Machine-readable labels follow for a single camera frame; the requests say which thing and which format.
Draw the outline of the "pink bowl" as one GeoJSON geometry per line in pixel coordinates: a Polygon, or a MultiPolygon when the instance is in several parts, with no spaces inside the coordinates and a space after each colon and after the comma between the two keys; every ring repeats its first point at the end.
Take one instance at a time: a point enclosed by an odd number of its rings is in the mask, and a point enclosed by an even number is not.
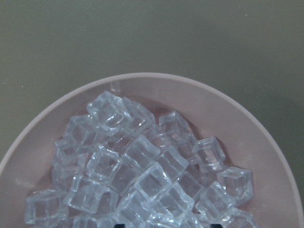
{"type": "Polygon", "coordinates": [[[144,104],[155,115],[179,111],[200,137],[216,136],[235,166],[251,169],[254,198],[244,209],[262,228],[301,228],[304,213],[291,169],[264,126],[239,103],[198,81],[132,73],[94,81],[63,96],[18,136],[0,164],[0,225],[23,228],[25,198],[50,186],[54,141],[69,118],[103,91],[144,104]]]}

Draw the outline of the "pile of clear ice cubes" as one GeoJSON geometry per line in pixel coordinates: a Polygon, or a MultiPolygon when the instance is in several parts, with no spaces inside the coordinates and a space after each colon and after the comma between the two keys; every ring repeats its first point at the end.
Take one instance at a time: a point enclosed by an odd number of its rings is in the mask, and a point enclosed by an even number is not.
{"type": "Polygon", "coordinates": [[[198,139],[176,111],[156,118],[103,92],[54,143],[51,188],[28,196],[33,228],[256,228],[240,207],[252,171],[228,166],[214,136],[198,139]]]}

